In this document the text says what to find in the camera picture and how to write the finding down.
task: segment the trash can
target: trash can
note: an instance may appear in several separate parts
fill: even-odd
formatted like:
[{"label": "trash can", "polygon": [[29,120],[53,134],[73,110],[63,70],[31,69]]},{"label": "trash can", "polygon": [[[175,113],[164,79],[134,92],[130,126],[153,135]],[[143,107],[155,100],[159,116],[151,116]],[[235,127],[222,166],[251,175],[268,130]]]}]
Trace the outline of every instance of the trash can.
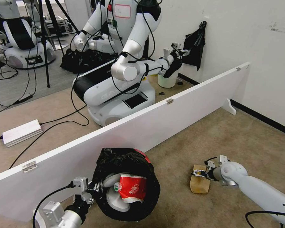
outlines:
[{"label": "trash can", "polygon": [[[123,178],[131,179],[130,186],[114,183],[118,175],[121,176],[120,183]],[[137,182],[133,184],[133,181],[143,183],[145,190]],[[143,152],[130,148],[102,149],[92,180],[93,185],[99,182],[103,183],[102,191],[95,197],[99,208],[106,216],[120,221],[146,218],[157,204],[161,190],[149,158]],[[133,200],[134,193],[139,191],[140,196],[138,194],[136,197],[141,199]]]},{"label": "trash can", "polygon": [[175,71],[169,78],[164,78],[163,75],[158,74],[158,84],[163,88],[172,88],[176,84],[179,70]]}]

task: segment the black trash bag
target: black trash bag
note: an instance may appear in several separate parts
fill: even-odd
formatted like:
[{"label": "black trash bag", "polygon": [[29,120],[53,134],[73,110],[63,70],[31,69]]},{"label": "black trash bag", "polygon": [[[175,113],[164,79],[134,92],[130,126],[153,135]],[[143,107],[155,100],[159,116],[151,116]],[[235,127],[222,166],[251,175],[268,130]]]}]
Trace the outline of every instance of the black trash bag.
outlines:
[{"label": "black trash bag", "polygon": [[67,49],[62,57],[60,67],[73,73],[85,73],[115,59],[115,57],[114,54],[111,55],[99,51],[86,50],[85,52],[80,52]]},{"label": "black trash bag", "polygon": [[161,191],[154,167],[144,153],[130,148],[103,148],[97,160],[92,186],[95,183],[103,182],[111,173],[123,172],[147,178],[147,193],[144,202],[131,203],[127,212],[116,211],[106,201],[106,193],[109,188],[104,188],[104,191],[97,195],[95,200],[101,211],[112,219],[140,221],[151,214]]},{"label": "black trash bag", "polygon": [[203,49],[206,44],[205,41],[205,32],[206,32],[207,22],[203,21],[199,25],[198,30],[194,33],[186,35],[184,49],[191,50],[190,54],[183,56],[183,63],[193,65],[197,67],[197,70],[200,69],[200,63],[202,61]]}]

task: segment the black trash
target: black trash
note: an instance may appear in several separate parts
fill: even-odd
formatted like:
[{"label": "black trash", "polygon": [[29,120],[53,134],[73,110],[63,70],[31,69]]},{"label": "black trash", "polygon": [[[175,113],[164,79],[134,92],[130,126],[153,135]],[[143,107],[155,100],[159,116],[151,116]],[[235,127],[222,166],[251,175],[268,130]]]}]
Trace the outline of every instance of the black trash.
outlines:
[{"label": "black trash", "polygon": [[103,192],[95,197],[95,200],[101,211],[112,219],[140,221],[151,214],[157,204],[161,190],[154,173],[154,167],[144,153],[130,148],[103,148],[97,160],[93,185],[103,182],[111,173],[123,172],[147,178],[147,194],[144,202],[131,203],[130,210],[127,212],[116,211],[106,201],[107,188],[104,188]]}]

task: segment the beige carpet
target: beige carpet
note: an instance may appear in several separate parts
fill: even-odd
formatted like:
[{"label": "beige carpet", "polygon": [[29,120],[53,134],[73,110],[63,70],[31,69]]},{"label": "beige carpet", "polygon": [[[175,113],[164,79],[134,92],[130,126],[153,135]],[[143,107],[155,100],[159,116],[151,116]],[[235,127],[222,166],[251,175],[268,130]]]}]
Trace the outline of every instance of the beige carpet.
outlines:
[{"label": "beige carpet", "polygon": [[[156,85],[155,80],[151,78],[153,85]],[[189,86],[185,84],[180,88],[176,85],[171,90],[156,86],[156,99],[164,99]],[[158,96],[161,91],[165,91],[166,96]],[[45,122],[72,110],[69,90],[61,91],[2,112],[0,134],[32,119],[38,118],[40,122]],[[82,113],[88,116],[87,110]],[[84,123],[78,114],[66,118],[69,119]],[[38,140],[18,164],[98,128],[93,122],[87,127],[73,123],[57,126]],[[31,141],[32,139],[27,140],[11,148],[4,147],[0,142],[0,172],[6,170]],[[219,154],[241,163],[250,175],[285,193],[285,134],[241,111],[233,116],[219,109],[147,152],[161,184],[158,204],[150,216],[139,223],[114,221],[102,214],[97,205],[93,205],[82,227],[249,227],[245,222],[245,213],[260,208],[239,189],[211,182],[206,195],[196,195],[190,191],[193,165],[203,164],[204,160]],[[63,205],[65,207],[70,203],[67,200]],[[253,215],[251,222],[255,227],[279,227],[268,215]],[[0,227],[32,225],[0,216]]]}]

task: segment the white wall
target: white wall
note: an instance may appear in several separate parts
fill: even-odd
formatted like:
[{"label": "white wall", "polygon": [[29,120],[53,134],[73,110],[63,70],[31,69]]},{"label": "white wall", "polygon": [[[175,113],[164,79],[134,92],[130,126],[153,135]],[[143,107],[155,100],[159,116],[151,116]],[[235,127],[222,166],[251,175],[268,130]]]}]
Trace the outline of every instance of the white wall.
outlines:
[{"label": "white wall", "polygon": [[164,0],[161,8],[154,58],[206,20],[201,70],[181,73],[202,82],[250,61],[233,99],[285,126],[285,0]]}]

